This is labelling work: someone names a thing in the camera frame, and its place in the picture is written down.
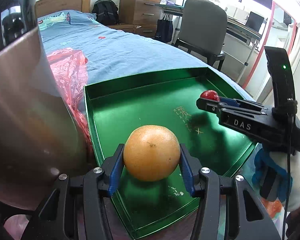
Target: green metal tray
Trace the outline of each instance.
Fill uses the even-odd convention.
[[[143,73],[86,86],[87,118],[98,164],[113,155],[134,129],[154,124],[170,129],[202,165],[233,176],[256,143],[196,107],[200,94],[210,89],[223,97],[242,98],[205,67]],[[133,239],[169,226],[199,204],[186,192],[179,167],[158,182],[138,181],[124,169],[112,201]]]

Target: white residue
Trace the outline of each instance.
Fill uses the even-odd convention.
[[[178,192],[175,187],[168,186],[168,188],[172,189],[172,191],[173,191],[173,193],[174,193],[175,196],[180,196],[180,195],[183,196],[183,194],[184,194],[182,191]]]

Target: black bag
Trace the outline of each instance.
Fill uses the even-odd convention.
[[[173,25],[170,20],[170,15],[165,14],[162,20],[158,20],[157,31],[155,33],[155,39],[164,43],[172,40]]]
[[[92,13],[97,15],[97,22],[103,25],[114,25],[119,23],[118,8],[111,0],[96,1]]]

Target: wooden headboard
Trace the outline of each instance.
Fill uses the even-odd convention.
[[[90,12],[90,0],[39,0],[34,8],[37,18],[62,10]]]

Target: chair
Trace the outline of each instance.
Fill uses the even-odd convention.
[[[221,71],[225,53],[221,50],[226,36],[226,12],[207,0],[187,0],[183,9],[179,37],[175,47],[183,46],[207,58],[212,66],[219,61]]]

